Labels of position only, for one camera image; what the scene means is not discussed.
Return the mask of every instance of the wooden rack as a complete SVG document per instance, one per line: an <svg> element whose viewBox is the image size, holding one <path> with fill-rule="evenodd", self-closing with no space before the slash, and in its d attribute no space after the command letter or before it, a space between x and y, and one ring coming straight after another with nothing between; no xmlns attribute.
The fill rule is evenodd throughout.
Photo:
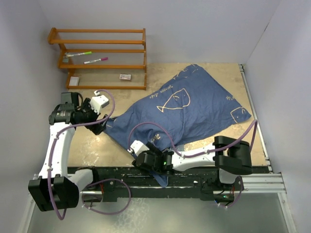
<svg viewBox="0 0 311 233"><path fill-rule="evenodd" d="M141 33L141 40L86 40L86 39L61 39L59 33ZM146 30L103 30L103 29L56 29L52 28L48 37L48 42L58 44L60 55L58 59L58 68L68 69L68 77L66 88L68 89L139 89L146 90L147 85L147 54L146 54ZM142 45L143 49L136 50L121 50L121 49L67 49L65 44L114 44L114 45ZM67 52L104 52L104 53L143 53L142 64L138 65L84 65L74 64L69 58L67 63L63 62L65 53ZM76 69L143 69L144 85L143 86L88 86L78 85L69 86L71 76L74 76Z"/></svg>

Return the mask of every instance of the pink marker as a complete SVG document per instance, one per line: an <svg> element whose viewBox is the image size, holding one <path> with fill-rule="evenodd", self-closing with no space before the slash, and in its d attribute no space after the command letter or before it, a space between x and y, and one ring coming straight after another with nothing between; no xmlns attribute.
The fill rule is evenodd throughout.
<svg viewBox="0 0 311 233"><path fill-rule="evenodd" d="M88 62L83 62L83 63L84 64L89 64L89 63L99 62L99 61L104 61L104 60L108 60L108 57L104 57L104 58L101 58L101 59L92 60L92 61L88 61Z"/></svg>

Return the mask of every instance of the white wall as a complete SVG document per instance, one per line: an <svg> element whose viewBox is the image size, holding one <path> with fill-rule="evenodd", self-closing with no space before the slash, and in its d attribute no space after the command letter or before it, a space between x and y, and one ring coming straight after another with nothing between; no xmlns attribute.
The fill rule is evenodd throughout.
<svg viewBox="0 0 311 233"><path fill-rule="evenodd" d="M39 2L56 28L146 28L150 63L245 63L280 0Z"/></svg>
<svg viewBox="0 0 311 233"><path fill-rule="evenodd" d="M301 233L311 228L311 1L283 0L246 64L274 172Z"/></svg>
<svg viewBox="0 0 311 233"><path fill-rule="evenodd" d="M37 0L0 1L1 232L17 232L28 180L45 157L48 116L65 86L50 29Z"/></svg>

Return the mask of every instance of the blue cloth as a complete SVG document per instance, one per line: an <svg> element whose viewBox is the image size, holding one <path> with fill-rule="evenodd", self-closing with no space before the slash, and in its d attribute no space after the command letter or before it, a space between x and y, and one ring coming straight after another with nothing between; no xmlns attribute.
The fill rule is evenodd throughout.
<svg viewBox="0 0 311 233"><path fill-rule="evenodd" d="M210 137L251 115L202 67L190 65L158 91L134 103L124 114L107 121L105 133L127 149L130 131L139 123L161 125L175 145ZM166 134L154 125L141 125L131 143L148 141L163 150L171 146Z"/></svg>

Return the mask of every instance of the beige table surface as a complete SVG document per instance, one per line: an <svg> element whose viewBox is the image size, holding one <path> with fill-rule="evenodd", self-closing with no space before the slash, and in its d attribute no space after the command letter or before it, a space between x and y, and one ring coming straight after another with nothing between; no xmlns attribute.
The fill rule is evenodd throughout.
<svg viewBox="0 0 311 233"><path fill-rule="evenodd" d="M116 108L112 116L123 114L134 102L158 90L165 82L180 72L184 67L190 64L171 63L171 64L148 64L148 83L147 90L110 90L116 101ZM240 73L238 64L198 64L203 67L220 85L229 91L234 98L249 113L252 113L248 96L245 90L244 82ZM98 80L91 80L92 83L104 84L102 75ZM87 75L81 78L80 83L87 84ZM72 90L80 92L84 98L93 96L94 90ZM112 104L102 110L102 114L108 114ZM232 125L216 135L238 138L247 129L252 122L253 117L248 121ZM252 131L245 137L245 141L250 142ZM185 150L191 150L202 147L213 142L214 136L188 143ZM259 133L256 134L255 143L252 150L252 164L254 166L265 166L265 158L260 141ZM79 127L73 137L69 152L68 166L131 166L132 156L121 146L119 146L108 135L102 133L94 135L85 127Z"/></svg>

